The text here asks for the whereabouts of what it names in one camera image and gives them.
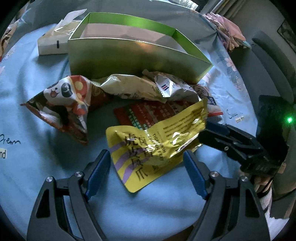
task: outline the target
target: small candy wrapper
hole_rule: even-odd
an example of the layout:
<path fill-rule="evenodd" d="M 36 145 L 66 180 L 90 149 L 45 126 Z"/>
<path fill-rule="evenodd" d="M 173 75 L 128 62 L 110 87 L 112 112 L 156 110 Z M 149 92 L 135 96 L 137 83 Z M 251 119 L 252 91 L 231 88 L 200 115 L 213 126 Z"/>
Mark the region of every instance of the small candy wrapper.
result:
<path fill-rule="evenodd" d="M 192 85 L 192 88 L 197 92 L 198 96 L 202 99 L 207 99 L 208 117 L 223 115 L 221 108 L 217 105 L 214 97 L 210 93 L 207 83 L 202 79 L 197 85 Z"/>
<path fill-rule="evenodd" d="M 200 99 L 207 99 L 208 116 L 223 115 L 221 108 L 206 86 L 205 81 L 200 80 L 197 85 L 188 85 L 180 78 L 161 72 L 149 72 L 144 70 L 142 74 L 153 79 L 164 97 L 170 101 L 185 100 L 196 103 Z"/>
<path fill-rule="evenodd" d="M 155 81 L 162 96 L 167 100 L 185 100 L 193 103 L 200 100 L 194 89 L 176 76 L 161 72 L 149 72 L 146 69 L 142 74 Z"/>
<path fill-rule="evenodd" d="M 193 104 L 187 101 L 167 101 L 165 104 L 146 101 L 114 109 L 114 113 L 121 125 L 147 130 L 157 122 L 166 120 Z"/>
<path fill-rule="evenodd" d="M 206 119 L 207 104 L 200 101 L 147 130 L 109 127 L 108 145 L 125 187 L 136 192 L 181 163 L 185 150 L 200 146 L 197 137 Z"/>
<path fill-rule="evenodd" d="M 51 126 L 68 132 L 83 144 L 88 143 L 86 119 L 94 110 L 110 99 L 89 79 L 67 76 L 21 104 Z"/>
<path fill-rule="evenodd" d="M 112 74 L 107 78 L 93 80 L 95 86 L 106 93 L 119 96 L 122 99 L 144 99 L 166 102 L 156 84 L 147 77 L 135 75 Z"/>

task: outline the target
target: tissue box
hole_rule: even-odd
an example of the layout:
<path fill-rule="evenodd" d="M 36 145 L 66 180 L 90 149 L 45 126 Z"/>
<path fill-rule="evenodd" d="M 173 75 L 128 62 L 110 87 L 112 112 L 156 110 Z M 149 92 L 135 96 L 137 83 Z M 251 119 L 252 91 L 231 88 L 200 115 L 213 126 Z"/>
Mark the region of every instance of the tissue box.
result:
<path fill-rule="evenodd" d="M 55 27 L 43 34 L 37 41 L 39 55 L 68 53 L 68 39 L 81 21 L 74 18 L 86 9 L 68 13 Z"/>
<path fill-rule="evenodd" d="M 140 76 L 147 69 L 194 84 L 212 67 L 175 28 L 116 13 L 89 13 L 70 36 L 68 53 L 71 74 L 89 79 L 111 74 Z"/>

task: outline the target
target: cardboard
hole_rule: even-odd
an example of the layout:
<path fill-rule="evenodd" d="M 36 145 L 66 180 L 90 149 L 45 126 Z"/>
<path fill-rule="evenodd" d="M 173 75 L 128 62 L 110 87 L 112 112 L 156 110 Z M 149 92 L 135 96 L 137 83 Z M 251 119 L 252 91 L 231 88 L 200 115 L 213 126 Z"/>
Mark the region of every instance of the cardboard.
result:
<path fill-rule="evenodd" d="M 116 13 L 89 13 L 68 40 L 72 74 L 99 79 L 140 76 L 144 69 L 197 83 L 212 67 L 205 55 L 175 28 Z"/>

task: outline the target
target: green indicator light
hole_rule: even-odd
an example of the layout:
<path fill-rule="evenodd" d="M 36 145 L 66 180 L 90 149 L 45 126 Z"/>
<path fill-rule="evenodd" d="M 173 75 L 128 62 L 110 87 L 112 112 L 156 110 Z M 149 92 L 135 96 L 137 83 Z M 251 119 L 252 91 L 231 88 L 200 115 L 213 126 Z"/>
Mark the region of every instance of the green indicator light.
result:
<path fill-rule="evenodd" d="M 293 118 L 292 117 L 289 117 L 288 119 L 287 119 L 287 122 L 290 124 L 290 123 L 292 123 L 292 121 L 293 121 Z"/>

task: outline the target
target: blue fabric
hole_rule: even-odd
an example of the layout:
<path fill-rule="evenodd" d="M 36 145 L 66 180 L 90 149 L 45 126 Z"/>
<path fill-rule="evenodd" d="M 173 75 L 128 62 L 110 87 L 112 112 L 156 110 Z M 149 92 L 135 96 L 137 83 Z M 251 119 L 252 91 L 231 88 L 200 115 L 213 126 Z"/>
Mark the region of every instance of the blue fabric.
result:
<path fill-rule="evenodd" d="M 49 175 L 71 176 L 108 149 L 105 130 L 118 125 L 113 109 L 132 102 L 117 99 L 89 114 L 89 145 L 82 146 L 57 131 L 27 108 L 19 106 L 31 97 L 70 75 L 67 55 L 38 56 L 37 39 L 68 12 L 118 12 L 156 20 L 177 28 L 196 43 L 214 67 L 203 78 L 222 108 L 223 116 L 212 121 L 228 123 L 255 135 L 257 120 L 242 82 L 215 30 L 194 11 L 178 5 L 149 0 L 37 0 L 25 13 L 13 35 L 11 48 L 0 63 L 0 134 L 19 140 L 9 145 L 6 159 L 0 159 L 0 204 L 22 236 L 26 236 L 38 192 Z M 244 116 L 237 123 L 237 117 Z M 207 146 L 196 155 L 210 170 L 225 177 L 238 176 L 239 164 Z M 90 200 L 91 208 L 110 241 L 160 241 L 192 225 L 204 200 L 198 196 L 183 164 L 137 193 L 129 193 L 111 165 L 106 181 Z M 73 232 L 79 235 L 70 212 Z"/>

